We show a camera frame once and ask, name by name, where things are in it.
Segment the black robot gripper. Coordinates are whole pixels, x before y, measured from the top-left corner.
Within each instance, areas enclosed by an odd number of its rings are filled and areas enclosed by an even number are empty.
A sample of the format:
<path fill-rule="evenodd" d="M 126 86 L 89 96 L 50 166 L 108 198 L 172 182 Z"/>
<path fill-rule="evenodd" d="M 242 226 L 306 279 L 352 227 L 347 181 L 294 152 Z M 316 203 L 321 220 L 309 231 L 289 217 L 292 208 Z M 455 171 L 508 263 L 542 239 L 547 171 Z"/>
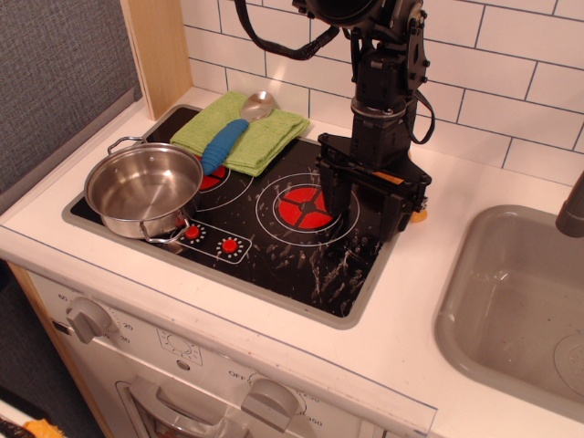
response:
<path fill-rule="evenodd" d="M 413 163 L 410 147 L 424 144 L 413 133 L 416 102 L 407 102 L 401 111 L 387 113 L 352 103 L 353 126 L 349 137 L 323 133 L 318 156 L 320 185 L 330 214 L 349 209 L 351 187 L 373 190 L 382 195 L 379 238 L 390 240 L 402 232 L 413 213 L 425 209 L 425 190 L 432 178 Z"/>

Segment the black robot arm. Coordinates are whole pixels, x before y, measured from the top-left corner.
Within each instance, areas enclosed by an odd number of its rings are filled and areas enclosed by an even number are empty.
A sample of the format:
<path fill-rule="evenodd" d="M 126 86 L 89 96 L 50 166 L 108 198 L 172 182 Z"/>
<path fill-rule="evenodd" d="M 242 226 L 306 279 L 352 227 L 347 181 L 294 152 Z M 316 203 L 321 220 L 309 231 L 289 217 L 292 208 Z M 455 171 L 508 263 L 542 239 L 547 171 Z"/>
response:
<path fill-rule="evenodd" d="M 428 99 L 419 88 L 428 80 L 424 52 L 427 17 L 421 1 L 296 1 L 310 18 L 340 28 L 350 41 L 355 95 L 350 137 L 322 133 L 318 156 L 320 184 L 330 214 L 349 209 L 353 187 L 378 198 L 379 238 L 389 242 L 413 214 L 426 206 L 432 179 L 415 165 L 409 150 L 433 135 L 414 134 L 418 105 Z"/>

